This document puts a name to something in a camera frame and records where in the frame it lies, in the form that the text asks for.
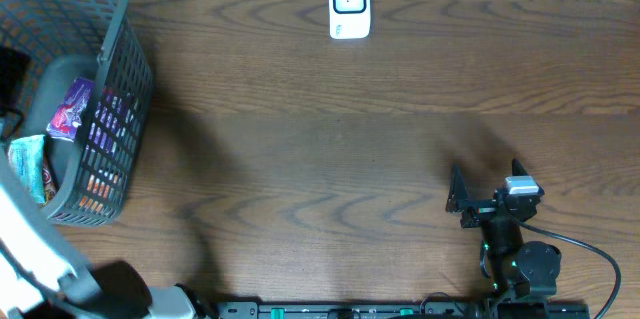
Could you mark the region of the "orange white tissue pack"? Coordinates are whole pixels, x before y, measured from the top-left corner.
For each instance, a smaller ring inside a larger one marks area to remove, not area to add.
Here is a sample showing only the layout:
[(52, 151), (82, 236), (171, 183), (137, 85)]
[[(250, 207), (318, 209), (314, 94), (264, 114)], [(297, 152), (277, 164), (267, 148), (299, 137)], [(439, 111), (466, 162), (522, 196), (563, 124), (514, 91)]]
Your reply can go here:
[(96, 215), (116, 214), (123, 197), (123, 179), (118, 171), (100, 169), (97, 174), (86, 175), (83, 183), (78, 209)]

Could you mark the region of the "purple Carefree pad pack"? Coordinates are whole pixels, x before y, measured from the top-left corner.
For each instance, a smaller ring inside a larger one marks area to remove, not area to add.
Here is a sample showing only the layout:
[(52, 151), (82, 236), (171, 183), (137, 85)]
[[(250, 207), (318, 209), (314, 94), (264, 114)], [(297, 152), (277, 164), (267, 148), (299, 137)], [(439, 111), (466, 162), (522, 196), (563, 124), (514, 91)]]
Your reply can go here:
[[(93, 88), (94, 82), (84, 77), (77, 77), (74, 80), (63, 102), (57, 107), (47, 124), (46, 133), (52, 139), (75, 141)], [(94, 114), (101, 123), (101, 127), (92, 123), (88, 140), (114, 156), (118, 147), (115, 139), (125, 136), (125, 125), (133, 120), (134, 112), (139, 109), (140, 103), (133, 94), (127, 93), (125, 97), (120, 97), (110, 87), (104, 88), (102, 93), (107, 97), (104, 102), (97, 103)]]

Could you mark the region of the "teal wet wipes pack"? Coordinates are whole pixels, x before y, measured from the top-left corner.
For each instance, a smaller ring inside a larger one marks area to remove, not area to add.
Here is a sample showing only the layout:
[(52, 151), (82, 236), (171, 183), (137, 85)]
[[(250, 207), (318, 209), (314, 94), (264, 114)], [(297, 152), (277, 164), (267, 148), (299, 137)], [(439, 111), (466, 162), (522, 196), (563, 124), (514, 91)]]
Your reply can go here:
[(36, 204), (46, 203), (43, 163), (44, 136), (33, 135), (15, 139), (8, 149), (9, 164)]

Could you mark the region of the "orange brown candy bar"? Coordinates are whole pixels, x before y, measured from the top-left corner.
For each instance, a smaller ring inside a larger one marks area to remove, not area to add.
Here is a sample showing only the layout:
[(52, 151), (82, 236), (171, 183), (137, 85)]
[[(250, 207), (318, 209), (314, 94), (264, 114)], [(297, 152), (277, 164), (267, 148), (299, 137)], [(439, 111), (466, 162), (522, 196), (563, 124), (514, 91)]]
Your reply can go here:
[(42, 179), (45, 203), (48, 204), (52, 199), (55, 198), (58, 190), (54, 182), (49, 161), (46, 157), (43, 158)]

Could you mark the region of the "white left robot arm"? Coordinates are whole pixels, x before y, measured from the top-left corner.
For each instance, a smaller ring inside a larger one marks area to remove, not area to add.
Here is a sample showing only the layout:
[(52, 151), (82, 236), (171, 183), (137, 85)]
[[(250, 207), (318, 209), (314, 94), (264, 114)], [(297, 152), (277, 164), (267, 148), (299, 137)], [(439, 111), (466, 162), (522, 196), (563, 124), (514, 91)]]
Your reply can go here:
[(131, 265), (94, 266), (48, 222), (1, 156), (1, 313), (8, 318), (204, 318), (179, 286)]

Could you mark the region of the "white barcode scanner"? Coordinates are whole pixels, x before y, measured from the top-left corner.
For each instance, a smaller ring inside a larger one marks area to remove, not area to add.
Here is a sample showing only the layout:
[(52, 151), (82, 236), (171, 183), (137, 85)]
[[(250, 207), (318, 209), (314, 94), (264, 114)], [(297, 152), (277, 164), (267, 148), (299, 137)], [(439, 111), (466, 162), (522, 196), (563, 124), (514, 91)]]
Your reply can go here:
[(369, 35), (371, 0), (328, 0), (328, 8), (332, 39), (362, 39)]

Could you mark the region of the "grey plastic basket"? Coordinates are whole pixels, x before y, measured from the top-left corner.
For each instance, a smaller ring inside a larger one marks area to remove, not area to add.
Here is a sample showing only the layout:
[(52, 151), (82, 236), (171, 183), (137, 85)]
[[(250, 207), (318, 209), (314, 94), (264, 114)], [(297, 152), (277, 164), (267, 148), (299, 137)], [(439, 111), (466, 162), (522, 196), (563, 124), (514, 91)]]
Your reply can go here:
[(154, 90), (128, 1), (1, 0), (3, 137), (45, 133), (74, 80), (94, 84), (74, 140), (45, 140), (55, 224), (108, 224), (124, 207)]

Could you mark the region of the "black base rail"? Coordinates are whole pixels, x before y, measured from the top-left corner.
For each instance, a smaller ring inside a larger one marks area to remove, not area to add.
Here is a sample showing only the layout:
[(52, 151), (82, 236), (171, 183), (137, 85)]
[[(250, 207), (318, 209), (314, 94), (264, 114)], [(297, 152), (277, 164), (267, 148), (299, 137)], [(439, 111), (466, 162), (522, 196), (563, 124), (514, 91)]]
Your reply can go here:
[(429, 301), (425, 304), (287, 304), (249, 301), (214, 305), (220, 319), (588, 319), (584, 304), (501, 304), (495, 309), (479, 304)]

